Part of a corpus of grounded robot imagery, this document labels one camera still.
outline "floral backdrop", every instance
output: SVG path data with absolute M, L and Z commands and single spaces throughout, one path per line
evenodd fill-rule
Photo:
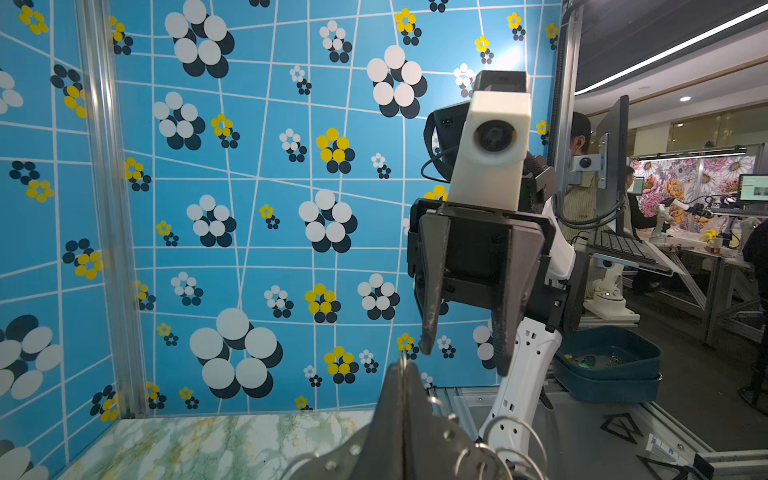
M 739 186 L 739 176 L 752 173 L 755 164 L 753 155 L 738 157 L 712 157 L 704 159 L 681 159 L 649 162 L 634 162 L 632 167 L 635 176 L 643 177 L 643 194 L 638 198 L 640 209 L 646 217 L 655 215 L 655 207 L 663 200 L 673 197 L 691 204 L 695 200 L 702 203 L 707 196 L 736 193 Z M 703 165 L 703 173 L 699 181 L 699 170 Z M 671 207 L 670 215 L 675 227 L 689 230 L 691 222 L 693 231 L 717 230 L 722 219 L 715 217 L 707 219 L 686 214 L 679 207 Z

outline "cable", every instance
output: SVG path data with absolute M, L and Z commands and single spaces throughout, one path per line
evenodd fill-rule
M 456 145 L 455 147 L 446 148 L 445 150 L 441 151 L 439 154 L 435 155 L 434 157 L 430 157 L 429 160 L 427 160 L 426 163 L 422 165 L 422 171 L 421 171 L 422 177 L 426 178 L 427 180 L 440 182 L 441 184 L 450 184 L 451 182 L 447 180 L 440 180 L 439 178 L 430 177 L 429 175 L 424 174 L 424 169 L 427 168 L 427 165 L 431 164 L 435 160 L 438 160 L 443 155 L 455 151 L 457 148 L 458 148 L 458 145 Z

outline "white circle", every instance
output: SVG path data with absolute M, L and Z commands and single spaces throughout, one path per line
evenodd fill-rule
M 362 307 L 366 310 L 373 310 L 376 308 L 376 299 L 372 296 L 367 296 L 362 299 Z
M 259 359 L 242 359 L 237 364 L 235 378 L 246 389 L 255 389 L 266 382 L 266 366 Z
M 493 345 L 483 343 L 478 347 L 478 357 L 480 360 L 490 360 L 493 358 Z
M 382 295 L 392 296 L 394 292 L 395 292 L 395 286 L 392 285 L 390 282 L 384 283 L 382 285 Z
M 197 45 L 189 38 L 179 38 L 174 45 L 174 54 L 182 63 L 192 63 L 197 60 Z
M 344 226 L 339 222 L 331 222 L 326 227 L 326 237 L 334 243 L 344 240 L 345 235 L 346 230 L 344 230 Z
M 200 205 L 190 205 L 187 207 L 187 217 L 190 220 L 199 220 L 203 218 L 203 209 Z
M 210 223 L 210 232 L 213 234 L 214 237 L 221 237 L 224 235 L 224 232 L 227 231 L 227 229 L 224 227 L 223 222 L 220 222 L 219 220 L 214 220 Z
M 205 15 L 208 12 L 205 9 L 205 4 L 200 0 L 187 0 L 182 8 L 184 17 L 190 21 L 190 23 L 200 24 L 205 20 Z
M 182 138 L 189 138 L 194 135 L 194 127 L 186 120 L 182 120 L 176 125 L 176 133 Z
M 408 84 L 400 84 L 395 89 L 395 102 L 401 107 L 412 104 L 414 98 L 413 87 Z
M 173 38 L 182 38 L 189 31 L 187 19 L 179 12 L 169 13 L 165 18 L 165 31 Z
M 16 340 L 3 340 L 0 342 L 0 369 L 11 365 L 22 354 L 22 345 Z
M 13 386 L 11 387 L 11 397 L 16 400 L 26 399 L 37 392 L 42 383 L 43 372 L 39 370 L 30 370 L 13 382 Z
M 422 80 L 422 68 L 414 61 L 407 61 L 400 71 L 402 79 L 409 85 L 415 85 Z
M 48 469 L 38 465 L 28 470 L 19 480 L 48 480 Z
M 371 284 L 368 282 L 362 282 L 357 286 L 357 293 L 360 294 L 360 296 L 368 296 L 371 294 Z
M 235 368 L 225 359 L 211 359 L 203 365 L 203 381 L 212 389 L 225 389 L 235 380 Z
M 205 22 L 203 23 L 203 31 L 211 40 L 222 41 L 224 40 L 224 37 L 227 36 L 227 23 L 224 22 L 223 18 L 217 15 L 211 15 L 205 19 Z
M 210 195 L 203 195 L 200 197 L 200 207 L 206 212 L 210 212 L 216 208 L 216 200 Z
M 373 87 L 373 100 L 379 105 L 391 104 L 394 97 L 395 91 L 392 90 L 392 85 L 385 81 L 381 81 Z
M 168 115 L 170 115 L 170 108 L 168 108 L 165 103 L 156 101 L 154 102 L 154 105 L 152 105 L 152 114 L 158 120 L 165 120 L 168 118 Z
M 21 107 L 24 104 L 24 98 L 16 90 L 2 92 L 2 99 L 11 107 Z
M 309 222 L 304 233 L 311 242 L 319 242 L 326 237 L 326 228 L 320 222 Z
M 39 326 L 27 333 L 22 340 L 22 350 L 26 353 L 39 353 L 53 340 L 53 331 L 47 326 Z
M 195 223 L 192 223 L 192 231 L 198 237 L 205 237 L 208 235 L 210 228 L 208 227 L 208 223 L 206 223 L 205 220 L 198 220 Z
M 384 81 L 387 73 L 389 73 L 389 69 L 381 58 L 374 58 L 368 62 L 366 72 L 368 72 L 368 78 L 372 81 Z
M 17 447 L 6 452 L 0 457 L 0 472 L 3 473 L 3 478 L 17 480 L 26 472 L 30 460 L 32 453 L 26 447 Z
M 190 337 L 190 350 L 199 359 L 210 360 L 221 353 L 223 340 L 221 335 L 212 328 L 195 330 Z
M 221 48 L 219 48 L 215 41 L 208 38 L 200 43 L 200 47 L 197 48 L 197 54 L 204 64 L 215 65 L 221 59 Z
M 216 317 L 216 330 L 225 339 L 239 340 L 248 333 L 249 327 L 250 321 L 243 310 L 228 308 L 222 310 Z
M 167 138 L 173 137 L 176 134 L 176 124 L 168 118 L 161 120 L 160 134 Z
M 376 308 L 379 310 L 387 310 L 389 308 L 389 298 L 386 296 L 380 296 L 376 299 Z
M 230 217 L 230 209 L 226 205 L 216 205 L 214 208 L 214 218 L 225 221 Z
M 258 359 L 265 359 L 275 353 L 277 337 L 272 330 L 259 326 L 245 336 L 245 350 Z
M 398 45 L 391 45 L 384 52 L 384 61 L 390 68 L 400 68 L 406 62 L 406 53 Z
M 371 278 L 368 279 L 373 288 L 379 288 L 384 284 L 384 277 L 380 273 L 374 273 Z
M 331 215 L 335 221 L 346 223 L 352 218 L 352 208 L 344 202 L 339 202 L 333 206 Z
M 333 195 L 333 192 L 331 190 L 327 190 L 323 188 L 322 190 L 318 190 L 315 194 L 315 204 L 317 207 L 319 207 L 321 210 L 330 210 L 333 208 L 333 205 L 336 203 L 336 196 Z
M 7 71 L 0 71 L 0 88 L 13 88 L 16 82 Z
M 488 342 L 489 338 L 491 338 L 491 330 L 485 325 L 480 325 L 472 332 L 472 339 L 475 343 Z
M 0 396 L 5 395 L 6 392 L 10 390 L 11 385 L 13 385 L 14 378 L 15 377 L 13 376 L 13 372 L 11 370 L 0 370 Z
M 197 107 L 192 104 L 181 105 L 181 117 L 186 121 L 197 120 Z

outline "ceiling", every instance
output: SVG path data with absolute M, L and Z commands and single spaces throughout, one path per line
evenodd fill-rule
M 604 9 L 607 12 L 597 9 L 596 12 L 584 13 L 577 90 L 700 34 L 702 28 L 695 28 L 693 23 L 700 24 L 703 17 L 706 17 L 706 15 L 693 15 L 689 18 L 690 22 L 678 25 L 677 30 L 662 29 L 659 35 L 653 36 L 652 32 L 665 25 L 669 18 L 678 18 L 684 10 L 691 10 L 694 7 L 693 0 L 690 2 L 665 2 L 664 0 L 603 2 L 600 0 L 600 2 L 601 5 L 607 6 Z M 589 5 L 594 6 L 596 3 L 598 2 L 592 1 Z M 709 3 L 709 0 L 696 0 L 695 8 L 706 8 L 705 4 Z M 733 0 L 715 3 L 735 4 L 736 7 L 749 11 L 762 5 L 764 0 L 762 2 Z M 663 13 L 659 13 L 660 8 L 664 9 Z M 632 15 L 637 15 L 637 20 L 616 22 L 617 9 L 625 18 L 635 18 Z M 653 13 L 662 18 L 650 18 L 649 15 Z M 704 30 L 720 25 L 742 13 L 744 12 L 737 9 L 726 17 L 721 16 L 715 25 L 707 24 Z M 720 34 L 716 41 L 708 43 L 702 41 L 680 52 L 679 55 L 664 58 L 644 70 L 633 72 L 602 88 L 577 95 L 574 109 L 587 115 L 600 114 L 610 108 L 621 95 L 628 95 L 631 102 L 629 128 L 636 128 L 768 101 L 768 85 L 766 85 L 768 81 L 765 80 L 768 78 L 768 51 L 765 49 L 765 45 L 768 45 L 768 22 L 766 22 L 768 15 L 765 18 L 761 17 L 762 15 L 758 15 L 754 19 L 759 19 L 762 23 L 747 21 L 744 24 L 749 25 L 736 25 Z M 601 24 L 607 22 L 607 26 L 599 28 L 596 22 Z M 622 28 L 628 29 L 630 33 L 619 38 L 619 31 Z M 615 35 L 616 46 L 596 45 L 594 38 L 600 35 Z M 649 45 L 635 49 L 629 46 L 648 36 L 651 36 L 646 38 Z M 621 51 L 621 45 L 627 49 Z M 683 96 L 690 96 L 691 100 L 680 102 L 680 97 Z

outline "ceiling light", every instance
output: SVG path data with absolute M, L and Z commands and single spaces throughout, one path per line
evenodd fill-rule
M 632 73 L 633 71 L 640 70 L 643 67 L 647 67 L 648 65 L 654 63 L 655 61 L 659 61 L 662 58 L 668 57 L 668 56 L 672 55 L 673 53 L 676 53 L 676 52 L 678 52 L 680 50 L 683 50 L 684 48 L 688 48 L 691 45 L 696 44 L 696 43 L 704 40 L 705 38 L 709 38 L 712 35 L 716 35 L 716 34 L 722 32 L 723 30 L 726 30 L 726 29 L 728 29 L 730 27 L 733 27 L 734 25 L 738 25 L 739 23 L 744 22 L 745 20 L 749 20 L 750 18 L 752 18 L 752 17 L 754 17 L 756 15 L 759 15 L 759 14 L 761 14 L 763 12 L 768 12 L 768 3 L 766 3 L 765 5 L 761 5 L 760 7 L 755 8 L 754 10 L 752 10 L 750 12 L 747 12 L 744 15 L 740 15 L 740 16 L 734 18 L 733 20 L 729 20 L 728 22 L 725 22 L 722 25 L 718 25 L 717 27 L 715 27 L 715 28 L 713 28 L 713 29 L 711 29 L 709 31 L 706 31 L 706 32 L 704 32 L 701 35 L 697 35 L 697 36 L 691 38 L 690 40 L 686 40 L 686 41 L 684 41 L 681 44 L 675 45 L 674 47 L 670 48 L 669 50 L 662 51 L 660 54 L 654 55 L 651 58 L 643 60 L 642 62 L 640 62 L 640 63 L 638 63 L 636 65 L 633 65 L 633 66 L 627 68 L 626 70 L 622 70 L 622 71 L 618 72 L 617 74 L 613 74 L 610 77 L 605 78 L 604 80 L 600 80 L 596 84 L 592 84 L 589 87 L 583 88 L 580 91 L 577 91 L 575 94 L 576 95 L 580 95 L 580 94 L 583 94 L 583 93 L 587 93 L 588 91 L 593 91 L 595 88 L 602 87 L 603 85 L 611 83 L 612 81 L 616 80 L 617 78 L 624 77 L 625 75 L 628 75 L 628 74 Z

